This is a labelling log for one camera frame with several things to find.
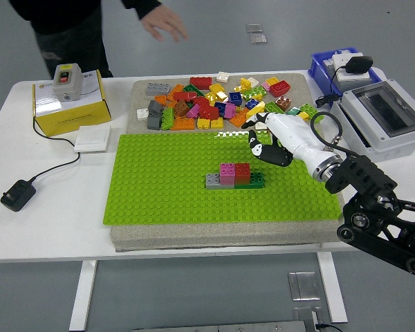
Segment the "person's left hand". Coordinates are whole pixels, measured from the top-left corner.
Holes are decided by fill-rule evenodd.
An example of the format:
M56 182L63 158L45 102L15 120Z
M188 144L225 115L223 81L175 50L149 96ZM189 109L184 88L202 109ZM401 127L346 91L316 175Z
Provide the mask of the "person's left hand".
M160 5L140 20L143 28L156 40L164 39L161 31L169 33L175 42L187 40L188 34L183 20L170 8Z

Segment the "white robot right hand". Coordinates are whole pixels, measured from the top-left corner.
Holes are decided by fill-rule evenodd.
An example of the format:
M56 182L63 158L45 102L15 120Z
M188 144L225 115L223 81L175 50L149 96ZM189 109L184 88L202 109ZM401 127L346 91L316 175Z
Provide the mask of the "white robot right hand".
M258 122L266 124L272 138L270 145L263 145L257 140L255 131L249 131L249 146L259 160L281 167L289 166L293 159L302 160L309 174L317 181L324 180L324 172L328 168L342 163L339 155L324 150L324 145L298 116L256 113L241 128L246 129Z

